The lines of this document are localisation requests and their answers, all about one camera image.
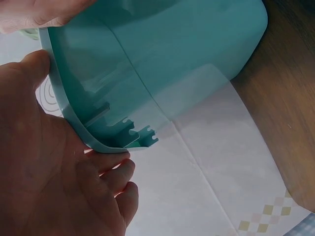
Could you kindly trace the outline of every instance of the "wooden table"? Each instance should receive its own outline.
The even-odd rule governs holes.
[[[264,3],[268,29],[232,83],[292,197],[315,212],[315,0]]]

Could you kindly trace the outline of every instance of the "finger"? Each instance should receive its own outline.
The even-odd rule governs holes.
[[[122,161],[130,158],[130,154],[128,152],[119,154],[104,154],[96,151],[90,151],[86,153],[86,156],[100,173],[109,171],[119,165]]]
[[[86,8],[95,3],[96,0],[69,0],[66,1],[66,7],[64,10],[56,11],[58,15],[50,17],[48,21],[41,21],[42,27],[60,27],[64,26],[71,21],[77,14],[84,11]]]
[[[60,27],[68,24],[74,16],[67,16],[67,17],[57,17],[54,18],[43,25],[40,25],[39,28],[44,28],[44,27]]]
[[[135,168],[135,163],[130,159],[122,162],[122,164],[101,176],[108,188],[113,192],[113,194],[120,193],[128,183],[128,181],[133,176]]]
[[[49,72],[50,60],[48,53],[45,50],[40,50],[28,54],[20,62],[20,65],[33,89],[36,90]]]
[[[116,201],[127,227],[138,210],[139,193],[137,185],[129,182],[124,192],[116,197]]]
[[[123,235],[116,220],[119,216],[119,209],[113,193],[99,178],[97,170],[90,161],[76,164],[76,179],[89,207],[100,219],[119,231],[113,232],[115,235]]]

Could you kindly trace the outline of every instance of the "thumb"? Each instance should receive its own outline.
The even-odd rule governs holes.
[[[48,53],[45,50],[33,52],[24,57],[20,63],[33,89],[36,90],[49,72],[50,60]]]

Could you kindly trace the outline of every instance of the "blue plastic object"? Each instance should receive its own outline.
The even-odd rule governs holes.
[[[64,117],[99,152],[155,131],[233,79],[267,26],[261,0],[99,0],[41,29]]]

